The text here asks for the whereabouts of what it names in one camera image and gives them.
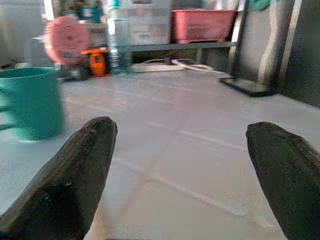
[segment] table surface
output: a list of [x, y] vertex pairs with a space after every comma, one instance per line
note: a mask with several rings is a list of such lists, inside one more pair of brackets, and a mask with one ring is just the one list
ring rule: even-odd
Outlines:
[[62, 82], [66, 126], [22, 142], [0, 132], [0, 214], [86, 121], [109, 116], [118, 136], [86, 240], [285, 240], [246, 146], [268, 121], [320, 145], [320, 113], [281, 95], [250, 98], [213, 75], [179, 71]]

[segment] metal shelf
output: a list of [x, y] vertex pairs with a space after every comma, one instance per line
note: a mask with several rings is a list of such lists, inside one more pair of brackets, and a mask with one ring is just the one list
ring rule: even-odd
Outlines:
[[154, 44], [154, 45], [133, 45], [132, 52], [150, 52], [165, 50], [183, 50], [183, 49], [211, 49], [211, 48], [230, 48], [235, 47], [237, 42], [198, 42], [189, 44]]

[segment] mug handle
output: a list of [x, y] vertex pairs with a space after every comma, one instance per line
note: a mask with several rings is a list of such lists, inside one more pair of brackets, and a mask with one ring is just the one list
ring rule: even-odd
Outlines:
[[[8, 106], [0, 106], [0, 113], [7, 112], [9, 110], [10, 110], [10, 107], [8, 107]], [[0, 131], [12, 129], [14, 127], [15, 127], [15, 125], [13, 125], [13, 124], [0, 124]]]

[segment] green cloth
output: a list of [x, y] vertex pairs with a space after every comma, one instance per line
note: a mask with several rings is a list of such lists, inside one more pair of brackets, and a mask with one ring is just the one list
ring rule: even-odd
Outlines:
[[279, 0], [250, 0], [249, 7], [253, 11], [262, 11], [270, 6], [271, 2], [277, 2]]

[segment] red basket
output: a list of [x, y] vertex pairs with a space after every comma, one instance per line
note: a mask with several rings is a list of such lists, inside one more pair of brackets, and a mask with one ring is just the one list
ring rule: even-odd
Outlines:
[[179, 44], [224, 42], [236, 14], [236, 10], [173, 10], [171, 40]]

